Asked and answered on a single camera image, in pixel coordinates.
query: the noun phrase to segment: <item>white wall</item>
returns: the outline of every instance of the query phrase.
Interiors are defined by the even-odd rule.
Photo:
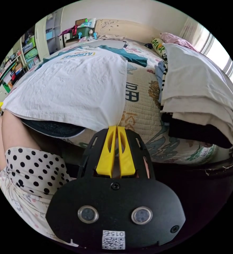
[[[153,0],[81,0],[64,7],[62,31],[85,18],[129,20],[179,35],[187,15]]]

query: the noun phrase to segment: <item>pillow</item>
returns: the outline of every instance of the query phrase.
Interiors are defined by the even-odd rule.
[[[165,47],[162,45],[163,43],[164,41],[160,38],[154,38],[152,40],[153,49],[160,57],[162,57],[165,51]]]

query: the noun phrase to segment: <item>printed logo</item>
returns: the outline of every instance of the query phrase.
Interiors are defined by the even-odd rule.
[[[67,59],[67,58],[74,58],[74,57],[80,57],[80,56],[94,56],[95,52],[76,52],[73,55],[67,55],[64,56],[62,59]]]
[[[126,90],[125,90],[125,99],[131,102],[138,102],[139,92],[135,92],[137,90],[138,90],[138,85],[127,82]]]

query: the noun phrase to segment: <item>teal cloth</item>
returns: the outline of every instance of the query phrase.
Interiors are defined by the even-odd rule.
[[[123,48],[121,48],[121,49],[110,48],[106,45],[101,45],[101,46],[99,46],[99,48],[106,49],[106,50],[109,50],[113,53],[121,55],[124,58],[126,58],[129,62],[136,63],[136,64],[141,65],[143,67],[147,67],[147,58],[138,56],[136,54],[127,53]]]
[[[78,47],[75,47],[75,48],[72,48],[70,50],[67,50],[65,52],[59,52],[57,54],[57,56],[53,56],[51,58],[43,58],[43,62],[41,64],[39,64],[38,68],[35,70],[37,71],[38,69],[40,69],[45,63],[49,62],[50,60],[58,57],[58,56],[61,56],[61,55],[64,55],[66,53],[69,53],[69,52],[72,52],[74,50],[76,50],[77,48],[83,48],[82,46],[78,46]],[[146,67],[147,66],[147,58],[144,58],[144,57],[141,57],[141,56],[138,56],[136,54],[132,54],[132,53],[127,53],[123,48],[121,49],[117,49],[117,48],[110,48],[106,45],[101,45],[99,46],[99,48],[102,48],[102,49],[105,49],[105,50],[108,50],[108,51],[111,51],[113,53],[116,53],[118,55],[121,55],[123,56],[124,58],[126,58],[129,62],[132,62],[132,63],[136,63],[136,64],[139,64],[143,67]]]

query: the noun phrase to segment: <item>white t-shirt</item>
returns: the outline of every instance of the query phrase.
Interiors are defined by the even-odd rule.
[[[2,109],[30,120],[74,124],[94,131],[118,125],[125,106],[128,61],[101,48],[78,48],[24,79]]]

